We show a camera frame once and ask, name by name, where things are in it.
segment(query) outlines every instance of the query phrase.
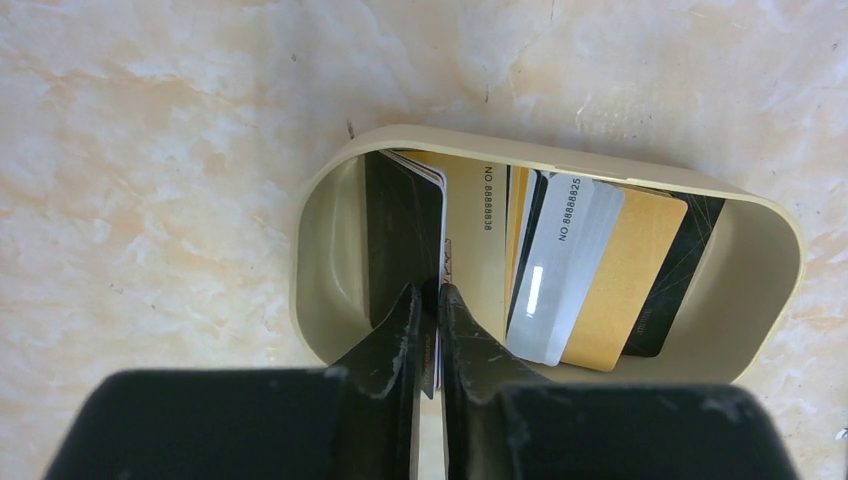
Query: beige marble floor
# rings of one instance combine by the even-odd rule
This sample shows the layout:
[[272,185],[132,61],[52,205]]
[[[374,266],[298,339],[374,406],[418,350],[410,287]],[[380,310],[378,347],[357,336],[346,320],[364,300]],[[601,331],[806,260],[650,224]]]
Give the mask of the beige marble floor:
[[0,478],[40,475],[115,370],[314,362],[290,234],[348,122],[682,165],[781,203],[809,273],[741,383],[806,478],[844,475],[846,25],[844,0],[0,0]]

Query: stack of cards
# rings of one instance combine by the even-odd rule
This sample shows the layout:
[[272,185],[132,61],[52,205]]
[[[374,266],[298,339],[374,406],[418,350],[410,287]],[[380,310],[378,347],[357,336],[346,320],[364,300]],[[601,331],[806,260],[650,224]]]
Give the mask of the stack of cards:
[[372,152],[364,165],[372,325],[407,283],[453,283],[515,355],[600,371],[662,349],[723,205],[424,151]]

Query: plastic box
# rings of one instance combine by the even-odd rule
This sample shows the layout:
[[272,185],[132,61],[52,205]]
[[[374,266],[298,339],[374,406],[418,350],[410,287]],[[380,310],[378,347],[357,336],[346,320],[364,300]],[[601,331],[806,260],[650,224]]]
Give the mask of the plastic box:
[[361,156],[385,148],[429,150],[727,199],[660,355],[623,356],[609,373],[530,364],[556,381],[733,382],[779,328],[804,271],[801,231],[783,208],[701,173],[428,127],[383,127],[351,140],[332,158],[300,211],[293,240],[291,319],[300,340],[325,363],[371,331],[364,302]]

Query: marble surface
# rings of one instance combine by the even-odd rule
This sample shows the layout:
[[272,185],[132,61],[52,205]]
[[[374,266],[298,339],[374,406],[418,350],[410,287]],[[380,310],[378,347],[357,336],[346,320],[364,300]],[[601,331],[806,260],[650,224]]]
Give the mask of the marble surface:
[[846,25],[844,0],[0,0],[0,478],[40,475],[116,370],[315,363],[288,312],[297,206],[348,124],[392,123],[789,209],[808,275],[741,384],[805,478],[841,477]]

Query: beige plastic bin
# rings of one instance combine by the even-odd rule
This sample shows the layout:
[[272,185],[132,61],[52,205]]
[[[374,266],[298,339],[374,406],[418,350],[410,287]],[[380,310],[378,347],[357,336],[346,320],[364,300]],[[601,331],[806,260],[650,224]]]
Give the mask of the beige plastic bin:
[[325,363],[371,330],[364,304],[361,157],[384,148],[429,150],[727,199],[662,353],[624,356],[611,373],[531,364],[557,381],[732,382],[778,327],[803,274],[806,248],[784,209],[698,172],[428,127],[384,127],[350,141],[319,173],[295,233],[291,318],[301,341]]

